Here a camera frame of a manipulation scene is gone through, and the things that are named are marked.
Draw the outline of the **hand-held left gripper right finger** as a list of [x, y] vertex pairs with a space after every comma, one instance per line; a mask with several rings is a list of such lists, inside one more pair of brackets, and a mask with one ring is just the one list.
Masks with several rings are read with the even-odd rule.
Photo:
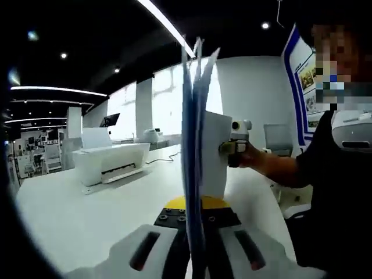
[[325, 278], [325, 271], [301, 267], [284, 246], [254, 226], [243, 225], [227, 202], [202, 197], [211, 278]]

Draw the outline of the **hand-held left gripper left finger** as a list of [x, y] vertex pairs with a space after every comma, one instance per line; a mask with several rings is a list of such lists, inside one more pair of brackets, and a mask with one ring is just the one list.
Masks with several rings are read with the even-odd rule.
[[109, 256], [93, 267], [80, 267], [64, 278], [189, 278], [185, 198], [169, 201], [153, 225], [139, 226], [115, 243]]

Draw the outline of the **person's right hand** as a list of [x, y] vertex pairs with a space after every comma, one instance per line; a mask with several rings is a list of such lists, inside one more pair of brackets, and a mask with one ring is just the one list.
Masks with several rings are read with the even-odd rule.
[[231, 168], [250, 168], [260, 174], [265, 171], [265, 157], [267, 153], [258, 150], [251, 143], [245, 144], [243, 152], [237, 152], [228, 156], [228, 166]]

